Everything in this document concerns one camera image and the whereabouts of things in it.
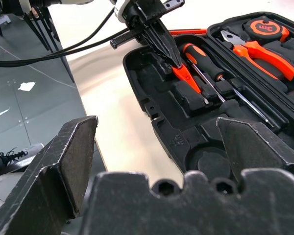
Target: sneaker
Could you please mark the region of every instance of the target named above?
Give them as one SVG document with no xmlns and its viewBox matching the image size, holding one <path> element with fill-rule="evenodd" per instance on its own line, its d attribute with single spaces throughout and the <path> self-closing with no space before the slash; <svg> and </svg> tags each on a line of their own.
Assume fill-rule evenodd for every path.
<svg viewBox="0 0 294 235">
<path fill-rule="evenodd" d="M 18 162 L 19 159 L 22 157 L 26 156 L 26 158 L 29 158 L 29 157 L 36 156 L 36 154 L 39 153 L 39 151 L 42 150 L 43 147 L 44 145 L 42 143 L 38 143 L 38 144 L 34 144 L 30 146 L 29 148 L 25 148 L 18 153 L 15 153 L 14 151 L 15 148 L 13 148 L 11 151 L 7 152 L 6 154 L 1 152 L 0 158 L 3 164 L 7 166 L 11 162 L 15 162 L 15 161 Z"/>
</svg>

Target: tool case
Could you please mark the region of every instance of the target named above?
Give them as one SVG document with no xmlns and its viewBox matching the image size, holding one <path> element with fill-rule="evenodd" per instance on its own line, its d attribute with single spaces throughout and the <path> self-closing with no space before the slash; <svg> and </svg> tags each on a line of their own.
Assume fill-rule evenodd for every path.
<svg viewBox="0 0 294 235">
<path fill-rule="evenodd" d="M 217 91 L 226 99 L 236 99 L 244 117 L 234 117 L 261 122 L 294 150 L 294 82 L 265 61 L 257 63 L 279 78 L 274 80 L 232 51 L 232 45 L 225 42 L 221 30 L 235 33 L 246 41 L 253 40 L 245 33 L 251 19 L 267 17 L 284 26 L 290 32 L 288 40 L 294 38 L 294 22 L 270 12 L 257 12 L 234 17 L 210 26 L 206 36 L 182 35 L 175 37 L 178 47 L 192 43 L 201 48 L 225 72 L 226 81 L 211 81 Z M 275 51 L 279 41 L 262 43 Z M 282 49 L 276 51 L 294 62 L 293 54 Z M 200 170 L 208 179 L 217 177 L 234 179 L 222 138 L 216 125 L 218 117 L 228 117 L 220 109 L 221 102 L 216 92 L 205 84 L 188 65 L 182 55 L 183 64 L 194 76 L 202 94 L 197 94 L 187 83 L 180 81 L 170 66 L 148 47 L 138 48 L 125 56 L 123 65 L 141 106 L 151 118 L 154 132 L 168 156 L 184 173 Z M 270 120 L 267 125 L 236 96 L 238 90 Z"/>
</svg>

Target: pliers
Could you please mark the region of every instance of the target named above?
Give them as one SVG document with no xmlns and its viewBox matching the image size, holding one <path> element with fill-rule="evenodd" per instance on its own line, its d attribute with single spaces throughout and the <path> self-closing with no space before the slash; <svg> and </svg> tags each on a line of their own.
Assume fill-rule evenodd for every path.
<svg viewBox="0 0 294 235">
<path fill-rule="evenodd" d="M 273 53 L 259 45 L 257 41 L 245 42 L 239 36 L 225 30 L 221 31 L 221 35 L 225 41 L 234 45 L 233 52 L 235 52 L 238 56 L 245 58 L 253 66 L 257 67 L 272 78 L 278 79 L 263 67 L 258 65 L 256 62 L 254 62 L 253 59 L 261 59 L 277 67 L 289 81 L 294 79 L 294 66 L 280 55 Z"/>
</svg>

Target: white table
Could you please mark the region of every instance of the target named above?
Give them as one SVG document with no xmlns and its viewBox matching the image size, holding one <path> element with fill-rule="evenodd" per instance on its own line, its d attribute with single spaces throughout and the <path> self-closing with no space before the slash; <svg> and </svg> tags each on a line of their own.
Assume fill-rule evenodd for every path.
<svg viewBox="0 0 294 235">
<path fill-rule="evenodd" d="M 94 0 L 87 5 L 54 5 L 49 9 L 61 43 L 68 47 L 91 34 L 112 5 L 108 0 Z M 274 12 L 294 21 L 294 0 L 186 0 L 182 8 L 162 20 L 168 29 L 206 28 L 256 11 Z M 124 25 L 112 17 L 89 43 L 123 28 Z M 182 185 L 181 172 L 156 138 L 123 69 L 123 57 L 137 46 L 132 41 L 113 50 L 105 44 L 68 56 L 68 61 L 87 115 L 99 118 L 96 140 L 107 169 L 144 172 L 151 185 L 161 178 L 173 179 Z"/>
</svg>

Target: black cable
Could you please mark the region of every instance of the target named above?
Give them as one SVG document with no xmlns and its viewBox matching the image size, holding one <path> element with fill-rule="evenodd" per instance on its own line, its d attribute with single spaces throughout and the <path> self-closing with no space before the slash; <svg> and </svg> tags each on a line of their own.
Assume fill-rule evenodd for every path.
<svg viewBox="0 0 294 235">
<path fill-rule="evenodd" d="M 119 37 L 120 35 L 126 33 L 128 31 L 127 28 L 121 30 L 120 32 L 114 34 L 114 35 L 111 35 L 110 37 L 107 37 L 99 42 L 96 42 L 96 43 L 93 43 L 93 44 L 90 44 L 90 45 L 87 45 L 87 46 L 84 46 L 84 47 L 80 47 L 80 48 L 77 48 L 77 49 L 74 49 L 74 50 L 70 50 L 70 51 L 67 51 L 67 52 L 63 52 L 63 53 L 60 53 L 60 54 L 57 54 L 57 55 L 49 55 L 49 56 L 46 56 L 46 57 L 41 57 L 41 58 L 35 58 L 35 59 L 27 59 L 27 60 L 11 60 L 11 61 L 0 61 L 0 67 L 1 68 L 12 68 L 12 67 L 21 67 L 21 66 L 25 66 L 25 65 L 30 65 L 30 64 L 33 64 L 33 63 L 36 63 L 36 62 L 40 62 L 40 61 L 45 61 L 45 60 L 52 60 L 52 59 L 56 59 L 56 58 L 60 58 L 62 56 L 67 56 L 67 55 L 71 55 L 71 54 L 74 54 L 74 53 L 78 53 L 78 52 L 81 52 L 81 51 L 84 51 L 84 50 L 87 50 L 87 49 L 90 49 L 90 48 L 93 48 L 93 47 L 97 47 L 101 44 L 104 44 L 116 37 Z"/>
<path fill-rule="evenodd" d="M 106 16 L 106 18 L 104 18 L 104 20 L 98 26 L 98 28 L 96 28 L 96 30 L 91 35 L 89 35 L 87 38 L 85 38 L 84 40 L 80 41 L 79 43 L 76 43 L 76 44 L 74 44 L 74 45 L 72 45 L 70 47 L 67 47 L 67 48 L 63 49 L 63 50 L 56 51 L 56 52 L 52 53 L 51 55 L 57 55 L 57 54 L 66 52 L 68 50 L 79 47 L 80 45 L 84 44 L 85 42 L 88 42 L 89 40 L 91 40 L 102 29 L 102 27 L 107 23 L 107 21 L 110 19 L 110 17 L 113 15 L 113 13 L 114 13 L 114 8 L 112 8 L 112 10 Z"/>
</svg>

